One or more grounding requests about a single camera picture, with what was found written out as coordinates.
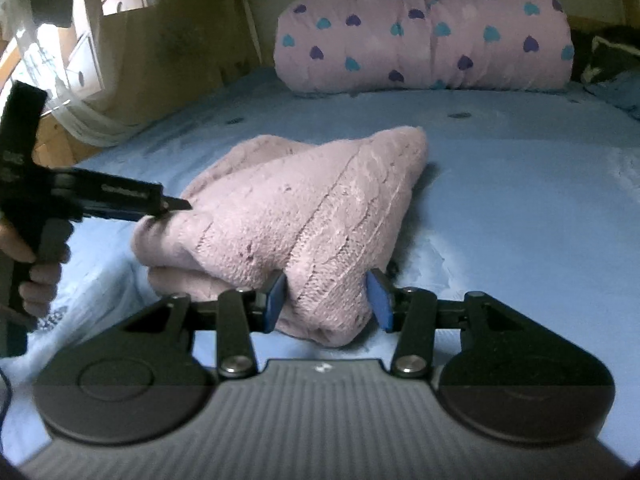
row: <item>gray ribbed surface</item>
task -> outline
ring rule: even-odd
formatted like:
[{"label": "gray ribbed surface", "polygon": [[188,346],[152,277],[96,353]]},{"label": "gray ribbed surface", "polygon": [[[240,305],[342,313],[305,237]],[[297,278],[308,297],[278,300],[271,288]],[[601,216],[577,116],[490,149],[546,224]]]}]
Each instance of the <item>gray ribbed surface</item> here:
[{"label": "gray ribbed surface", "polygon": [[524,450],[485,440],[442,411],[425,383],[377,361],[271,361],[227,381],[190,424],[148,444],[61,440],[23,467],[34,480],[615,479],[595,440]]}]

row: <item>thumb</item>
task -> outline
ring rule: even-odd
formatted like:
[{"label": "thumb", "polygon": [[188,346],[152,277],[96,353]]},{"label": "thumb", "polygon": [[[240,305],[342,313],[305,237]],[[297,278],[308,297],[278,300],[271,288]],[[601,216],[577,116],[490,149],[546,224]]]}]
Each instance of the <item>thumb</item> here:
[{"label": "thumb", "polygon": [[36,256],[22,240],[15,227],[6,218],[0,218],[0,251],[11,259],[24,264],[32,264]]}]

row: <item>rolled pink blanket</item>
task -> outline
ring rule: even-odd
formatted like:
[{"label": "rolled pink blanket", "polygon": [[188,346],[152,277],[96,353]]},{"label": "rolled pink blanket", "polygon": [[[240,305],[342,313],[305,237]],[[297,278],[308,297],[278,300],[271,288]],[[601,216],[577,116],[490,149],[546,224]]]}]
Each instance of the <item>rolled pink blanket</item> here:
[{"label": "rolled pink blanket", "polygon": [[189,185],[192,211],[140,221],[132,249],[156,292],[197,301],[281,269],[276,328],[342,346],[370,319],[364,274],[388,264],[426,155],[408,126],[321,146],[255,137]]}]

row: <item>brown wall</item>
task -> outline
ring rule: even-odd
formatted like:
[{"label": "brown wall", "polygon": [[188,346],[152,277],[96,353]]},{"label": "brown wall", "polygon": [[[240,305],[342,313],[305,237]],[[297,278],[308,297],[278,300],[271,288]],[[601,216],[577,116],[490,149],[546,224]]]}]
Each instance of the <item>brown wall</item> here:
[{"label": "brown wall", "polygon": [[258,65],[241,0],[157,0],[102,17],[94,37],[101,67],[122,62],[117,91],[94,106],[129,124],[160,118]]}]

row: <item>black cable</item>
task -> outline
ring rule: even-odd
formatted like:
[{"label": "black cable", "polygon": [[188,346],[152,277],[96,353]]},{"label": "black cable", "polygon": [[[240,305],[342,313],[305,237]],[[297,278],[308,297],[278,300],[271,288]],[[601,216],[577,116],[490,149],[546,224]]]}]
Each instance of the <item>black cable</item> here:
[{"label": "black cable", "polygon": [[4,426],[4,420],[6,419],[6,414],[9,412],[9,406],[11,405],[11,401],[14,397],[14,389],[11,386],[11,381],[9,377],[6,376],[4,370],[0,368],[0,377],[4,381],[4,386],[6,387],[6,395],[4,396],[4,401],[2,402],[2,408],[0,409],[0,453],[4,452],[4,446],[2,445],[2,427]]}]

